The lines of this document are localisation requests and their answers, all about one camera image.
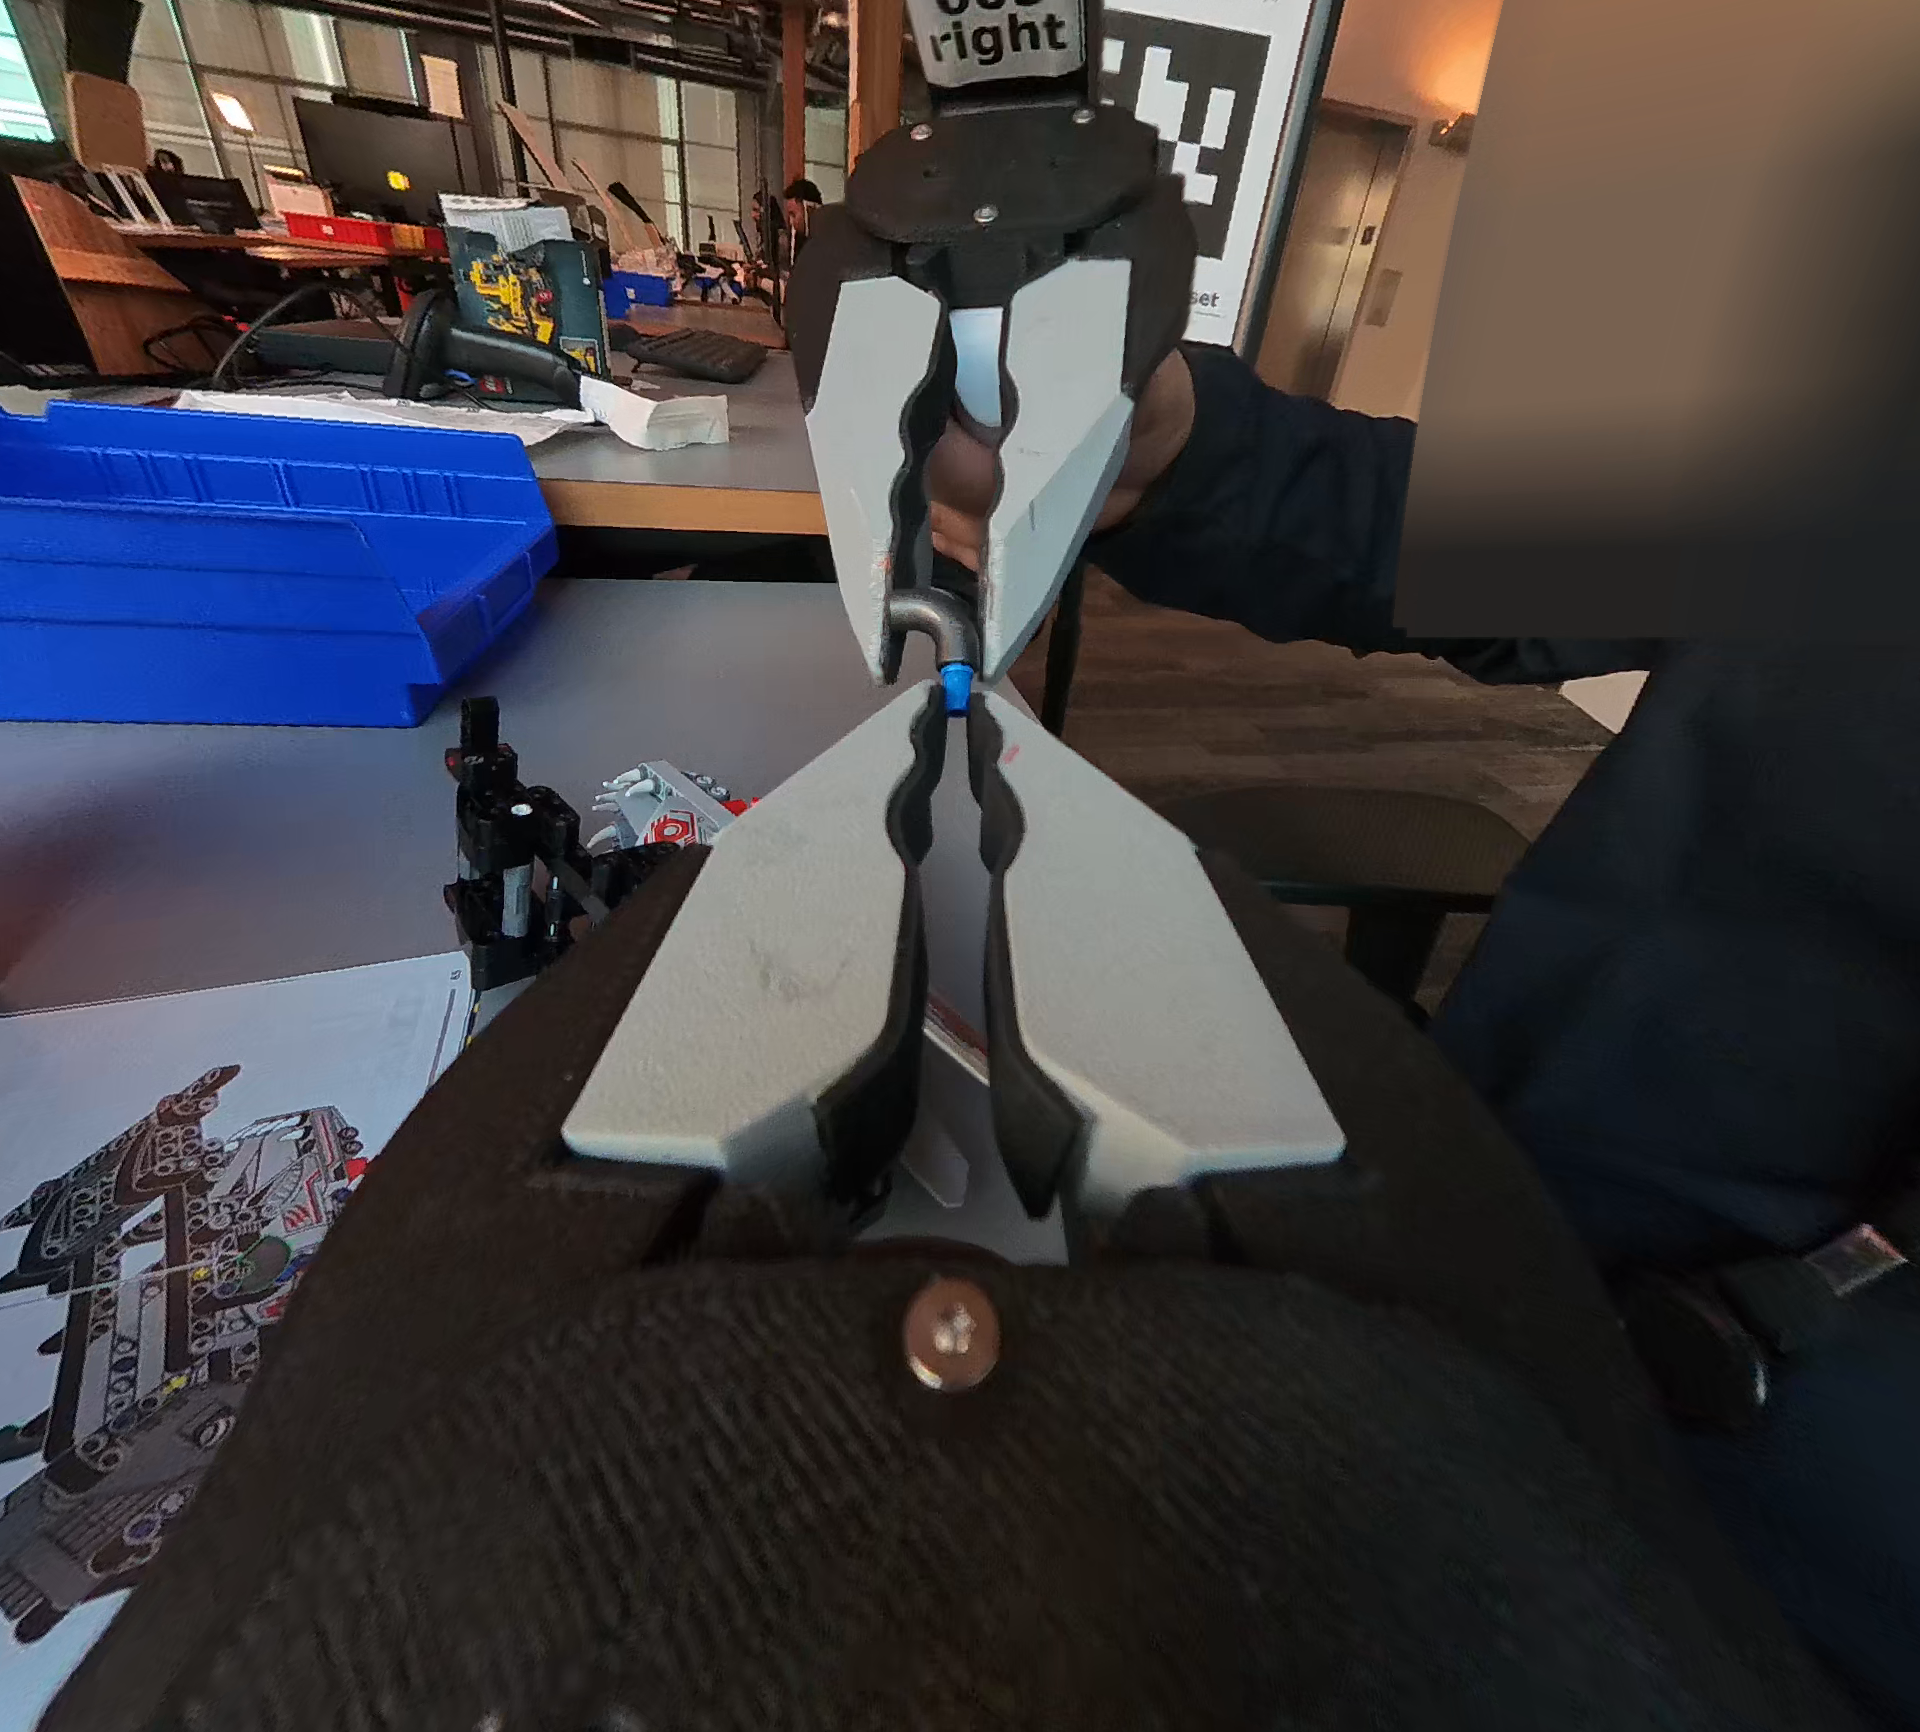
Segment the metal door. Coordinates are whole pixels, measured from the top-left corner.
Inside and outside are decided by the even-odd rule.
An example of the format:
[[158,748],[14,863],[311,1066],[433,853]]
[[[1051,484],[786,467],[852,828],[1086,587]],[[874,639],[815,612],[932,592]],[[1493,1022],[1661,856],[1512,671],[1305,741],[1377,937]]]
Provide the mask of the metal door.
[[1317,324],[1308,329],[1316,399],[1332,400],[1361,324],[1380,246],[1404,185],[1411,132],[1404,117],[1339,102],[1319,107],[1310,152],[1323,189],[1313,233],[1322,290],[1313,303]]

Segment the small curved lego piece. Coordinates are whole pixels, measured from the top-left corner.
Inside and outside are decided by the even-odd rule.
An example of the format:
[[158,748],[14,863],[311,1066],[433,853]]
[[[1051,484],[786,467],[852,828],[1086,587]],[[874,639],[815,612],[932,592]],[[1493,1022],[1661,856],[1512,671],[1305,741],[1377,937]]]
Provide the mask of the small curved lego piece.
[[885,632],[893,639],[924,637],[940,680],[973,680],[981,668],[981,637],[972,607],[938,591],[895,591],[885,601]]

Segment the blue plastic storage bin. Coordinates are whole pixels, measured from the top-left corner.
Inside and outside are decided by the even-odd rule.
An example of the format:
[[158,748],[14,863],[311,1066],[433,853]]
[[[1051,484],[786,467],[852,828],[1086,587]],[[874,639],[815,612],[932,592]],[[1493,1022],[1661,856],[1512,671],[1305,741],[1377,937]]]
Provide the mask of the blue plastic storage bin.
[[54,400],[2,422],[2,718],[416,728],[558,559],[520,439]]

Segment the clear plastic sheet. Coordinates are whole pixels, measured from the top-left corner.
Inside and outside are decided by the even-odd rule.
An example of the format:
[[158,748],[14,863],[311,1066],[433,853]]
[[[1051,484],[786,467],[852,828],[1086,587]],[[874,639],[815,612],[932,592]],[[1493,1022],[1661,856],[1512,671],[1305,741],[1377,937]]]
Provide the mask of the clear plastic sheet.
[[346,388],[318,391],[182,391],[175,413],[231,418],[306,420],[325,425],[393,425],[466,432],[498,432],[523,444],[541,444],[571,430],[593,430],[598,422],[574,406],[523,409],[468,400],[397,400]]

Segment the person's right forearm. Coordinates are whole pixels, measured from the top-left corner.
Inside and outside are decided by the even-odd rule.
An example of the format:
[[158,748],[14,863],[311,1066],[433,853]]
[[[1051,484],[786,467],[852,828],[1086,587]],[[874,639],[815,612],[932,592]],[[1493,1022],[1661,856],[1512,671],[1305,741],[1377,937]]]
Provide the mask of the person's right forearm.
[[1090,559],[1140,602],[1270,643],[1409,653],[1394,621],[1418,425],[1285,395],[1227,349],[1182,344],[1193,422]]

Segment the black barcode scanner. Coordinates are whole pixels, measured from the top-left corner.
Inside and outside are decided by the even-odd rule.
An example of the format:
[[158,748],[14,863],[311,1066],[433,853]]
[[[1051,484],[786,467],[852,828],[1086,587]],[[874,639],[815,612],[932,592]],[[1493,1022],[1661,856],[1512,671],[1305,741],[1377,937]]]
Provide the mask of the black barcode scanner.
[[419,400],[430,385],[454,376],[521,380],[560,405],[580,411],[584,373],[558,353],[517,333],[460,324],[460,303],[447,289],[412,298],[381,379],[381,397]]

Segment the black and white lego model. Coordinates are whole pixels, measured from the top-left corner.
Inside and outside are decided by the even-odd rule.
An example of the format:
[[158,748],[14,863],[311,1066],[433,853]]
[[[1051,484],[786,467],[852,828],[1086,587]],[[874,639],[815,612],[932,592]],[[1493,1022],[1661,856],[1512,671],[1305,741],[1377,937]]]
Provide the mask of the black and white lego model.
[[523,783],[491,697],[461,701],[444,768],[455,786],[444,904],[475,999],[558,964],[662,866],[710,846],[754,807],[706,774],[651,760],[603,783],[582,821],[554,789]]

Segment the white crumpled paper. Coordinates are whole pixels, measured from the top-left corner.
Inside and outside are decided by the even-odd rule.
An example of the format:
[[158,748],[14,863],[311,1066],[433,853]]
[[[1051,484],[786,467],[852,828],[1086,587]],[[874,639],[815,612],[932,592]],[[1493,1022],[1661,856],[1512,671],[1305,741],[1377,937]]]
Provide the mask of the white crumpled paper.
[[575,376],[574,385],[580,411],[633,451],[665,452],[732,443],[724,397],[648,399],[587,374]]

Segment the toy box with yellow excavator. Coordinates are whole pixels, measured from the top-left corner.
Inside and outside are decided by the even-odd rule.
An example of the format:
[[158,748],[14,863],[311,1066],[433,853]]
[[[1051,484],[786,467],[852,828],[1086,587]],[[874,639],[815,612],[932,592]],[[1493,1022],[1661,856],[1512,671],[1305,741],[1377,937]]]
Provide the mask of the toy box with yellow excavator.
[[574,205],[444,196],[454,327],[491,331],[610,376],[601,229]]

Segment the red storage bin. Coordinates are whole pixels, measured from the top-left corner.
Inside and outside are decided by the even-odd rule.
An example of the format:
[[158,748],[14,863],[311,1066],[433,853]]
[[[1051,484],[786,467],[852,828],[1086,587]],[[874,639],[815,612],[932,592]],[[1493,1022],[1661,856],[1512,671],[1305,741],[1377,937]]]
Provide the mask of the red storage bin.
[[288,243],[332,246],[397,259],[446,259],[447,241],[432,225],[405,225],[358,214],[290,211],[279,217]]

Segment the framed marker poster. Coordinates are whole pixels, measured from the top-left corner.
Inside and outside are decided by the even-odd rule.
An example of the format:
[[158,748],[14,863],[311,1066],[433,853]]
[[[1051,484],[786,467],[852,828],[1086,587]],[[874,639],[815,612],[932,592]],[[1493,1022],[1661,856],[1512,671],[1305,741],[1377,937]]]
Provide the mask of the framed marker poster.
[[1184,337],[1255,363],[1346,0],[1104,0],[1099,98],[1159,141],[1196,239]]

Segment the black keyboard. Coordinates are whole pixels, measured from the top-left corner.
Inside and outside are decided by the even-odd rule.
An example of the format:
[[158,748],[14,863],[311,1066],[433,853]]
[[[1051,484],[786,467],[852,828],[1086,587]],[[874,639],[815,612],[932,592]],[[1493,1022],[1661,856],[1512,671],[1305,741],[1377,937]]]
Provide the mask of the black keyboard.
[[606,338],[640,373],[722,386],[751,383],[768,358],[768,349],[754,341],[704,329],[643,331],[610,320]]

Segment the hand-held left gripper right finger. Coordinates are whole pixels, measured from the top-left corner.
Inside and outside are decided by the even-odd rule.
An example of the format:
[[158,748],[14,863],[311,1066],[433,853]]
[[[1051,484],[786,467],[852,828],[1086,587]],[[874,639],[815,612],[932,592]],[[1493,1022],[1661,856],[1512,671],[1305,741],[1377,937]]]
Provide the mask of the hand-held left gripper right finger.
[[1335,1165],[1346,1134],[1191,839],[998,693],[972,694],[967,748],[991,1127],[1023,1215]]

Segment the black computer monitor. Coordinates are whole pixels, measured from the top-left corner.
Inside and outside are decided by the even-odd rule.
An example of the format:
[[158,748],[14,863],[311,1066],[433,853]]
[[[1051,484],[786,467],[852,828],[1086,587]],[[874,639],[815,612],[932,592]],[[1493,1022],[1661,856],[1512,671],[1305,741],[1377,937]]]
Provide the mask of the black computer monitor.
[[446,196],[486,189],[471,129],[460,119],[306,96],[294,101],[294,113],[306,172],[335,213],[436,229]]

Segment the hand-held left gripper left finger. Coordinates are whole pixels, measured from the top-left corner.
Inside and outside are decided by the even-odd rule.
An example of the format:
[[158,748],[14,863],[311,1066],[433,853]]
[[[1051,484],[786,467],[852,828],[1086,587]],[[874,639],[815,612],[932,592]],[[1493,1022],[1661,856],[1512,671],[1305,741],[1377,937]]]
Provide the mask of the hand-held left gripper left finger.
[[562,1127],[586,1160],[868,1202],[917,1115],[920,866],[941,690],[915,686],[695,860]]

